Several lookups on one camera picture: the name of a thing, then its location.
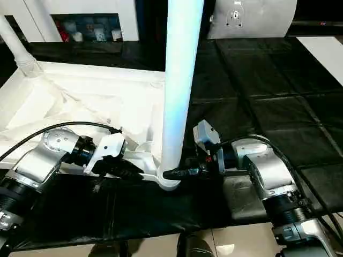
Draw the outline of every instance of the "black cable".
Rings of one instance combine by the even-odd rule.
[[[324,200],[322,199],[322,197],[319,195],[319,193],[317,192],[317,190],[313,187],[313,185],[311,184],[311,182],[309,181],[309,179],[304,175],[304,173],[301,170],[298,170],[296,168],[296,166],[289,160],[289,158],[287,158],[287,156],[279,149],[279,147],[277,147],[275,144],[273,144],[270,140],[257,136],[257,135],[247,135],[244,137],[240,137],[240,138],[236,138],[233,140],[229,140],[229,141],[225,141],[222,142],[220,144],[218,144],[218,147],[222,147],[223,145],[227,145],[227,144],[232,144],[234,141],[237,140],[241,140],[241,139],[257,139],[259,141],[262,141],[263,143],[271,146],[273,148],[273,150],[275,151],[275,153],[284,161],[285,165],[289,168],[293,178],[294,178],[294,182],[296,184],[296,186],[298,187],[300,193],[305,197],[305,192],[303,187],[301,186],[301,182],[299,179],[299,176],[304,180],[304,182],[307,184],[308,188],[310,189],[310,191],[312,192],[312,194],[315,196],[315,198],[318,200],[319,204],[323,207],[324,211],[327,213],[327,215],[329,216],[331,222],[333,223],[333,225],[335,226],[335,228],[337,229],[340,241],[339,243],[342,244],[342,240],[343,240],[343,230],[341,228],[341,226],[339,225],[337,219],[333,216],[333,214],[329,211],[328,206],[326,205],[326,203],[324,202]]]
[[[336,242],[343,247],[343,241],[339,238],[337,233],[334,231],[334,229],[321,217],[321,215],[314,209],[312,205],[309,206],[312,213],[315,214],[315,217],[321,222],[321,224],[326,228],[326,230],[334,237]]]
[[[70,125],[88,125],[88,126],[95,126],[95,127],[103,127],[104,129],[108,129],[111,134],[121,132],[121,130],[117,130],[116,128],[113,128],[111,126],[108,126],[106,124],[101,124],[101,123],[95,123],[95,122],[63,122],[63,123],[58,123],[52,126],[48,126],[46,128],[43,128],[28,137],[24,138],[22,141],[11,147],[6,153],[4,153],[2,156],[0,156],[0,162],[5,159],[8,155],[10,155],[13,151],[15,151],[18,147],[22,146],[25,144],[28,140],[36,137],[37,135],[44,133],[45,131],[55,129],[57,127],[62,127],[62,126],[70,126]]]

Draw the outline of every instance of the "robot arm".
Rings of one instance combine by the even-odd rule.
[[[224,176],[228,170],[247,170],[259,198],[273,224],[279,245],[287,246],[279,256],[336,256],[318,219],[312,218],[284,161],[260,135],[233,141],[229,146],[213,148],[220,143],[217,131],[205,120],[193,129],[198,168],[166,171],[167,179],[208,178]]]
[[[44,133],[38,146],[28,151],[0,182],[0,232],[15,229],[23,222],[62,162],[75,163],[86,174],[142,179],[141,171],[122,159],[125,146],[119,132],[104,136],[98,146],[92,138],[80,137],[65,127]]]

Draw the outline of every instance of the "white cylindrical pole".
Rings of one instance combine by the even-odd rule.
[[[181,158],[203,5],[204,0],[168,1],[162,172],[176,168]]]
[[[36,77],[40,73],[36,59],[25,49],[5,16],[0,15],[0,36],[14,55],[19,68],[28,77]]]

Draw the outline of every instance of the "black cloth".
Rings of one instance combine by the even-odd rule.
[[[165,65],[163,46],[139,42],[27,47],[40,61],[158,71]],[[8,63],[13,64],[11,57],[2,59],[2,66]],[[11,72],[2,72],[2,78]],[[202,119],[222,140],[262,134],[304,171],[332,211],[342,211],[342,96],[342,86],[297,39],[202,41],[182,159],[193,154],[192,128]],[[173,192],[150,182],[58,175],[18,233],[15,250],[265,221],[247,175],[228,177],[223,185],[221,180],[185,182]]]

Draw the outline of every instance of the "white container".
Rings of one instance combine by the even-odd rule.
[[[137,159],[137,155],[143,156],[140,168],[146,167],[148,180],[158,180],[164,72],[50,62],[38,64],[43,70],[42,76],[27,78],[17,69],[0,88],[0,155],[26,136],[52,124],[101,122],[115,128],[123,127],[127,149],[132,151],[128,156],[133,159]],[[95,143],[108,133],[102,128],[83,125],[69,128],[79,135],[92,137]],[[39,140],[40,137],[36,137],[14,151],[0,163],[0,168],[12,167]],[[142,154],[135,155],[141,149],[138,146],[146,144],[148,151],[144,149]],[[78,168],[63,166],[66,172],[76,173],[75,169]]]

